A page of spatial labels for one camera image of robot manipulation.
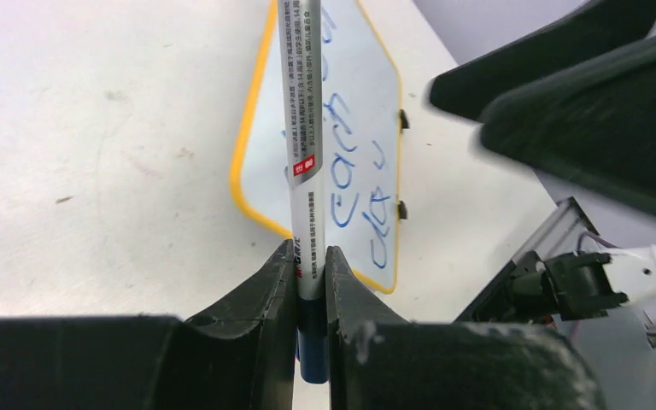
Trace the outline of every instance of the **whiteboard with yellow frame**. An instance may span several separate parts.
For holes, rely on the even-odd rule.
[[[278,2],[268,11],[230,187],[251,219],[291,237]],[[398,255],[401,81],[360,0],[323,0],[321,22],[326,243],[341,247],[364,284],[391,293]]]

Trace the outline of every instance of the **white table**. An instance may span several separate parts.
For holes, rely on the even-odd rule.
[[[382,298],[451,320],[554,204],[532,172],[476,149],[474,125],[424,106],[455,63],[413,2],[363,5],[411,122],[398,287]],[[227,184],[267,7],[0,2],[0,315],[186,317],[270,255],[280,238]],[[296,383],[296,408],[327,396]]]

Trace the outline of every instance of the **marker barrel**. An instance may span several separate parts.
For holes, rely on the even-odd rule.
[[[301,375],[328,380],[320,0],[278,0]]]

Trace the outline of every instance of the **dark blue marker cap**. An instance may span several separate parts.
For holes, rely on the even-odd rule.
[[[303,380],[311,384],[323,384],[328,381],[327,328],[325,298],[306,301],[298,297],[296,357],[301,362]]]

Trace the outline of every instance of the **cable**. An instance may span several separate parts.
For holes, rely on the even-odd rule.
[[[593,241],[597,242],[598,244],[604,246],[605,248],[608,249],[620,249],[619,246],[613,245],[612,243],[608,242],[605,239],[602,239],[600,235],[597,235],[596,233],[590,232],[590,231],[584,231],[579,234],[579,238],[577,239],[577,252],[582,252],[582,242],[584,242],[584,238],[589,237]]]

